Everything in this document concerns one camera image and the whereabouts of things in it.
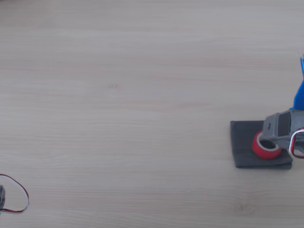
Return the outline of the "grey camera arm gripper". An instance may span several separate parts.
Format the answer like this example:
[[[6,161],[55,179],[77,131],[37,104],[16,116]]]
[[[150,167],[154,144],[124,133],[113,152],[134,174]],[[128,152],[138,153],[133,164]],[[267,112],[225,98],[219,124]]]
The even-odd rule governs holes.
[[[291,135],[304,127],[304,112],[290,109],[268,116],[263,123],[262,141],[270,141],[279,148],[288,149]]]

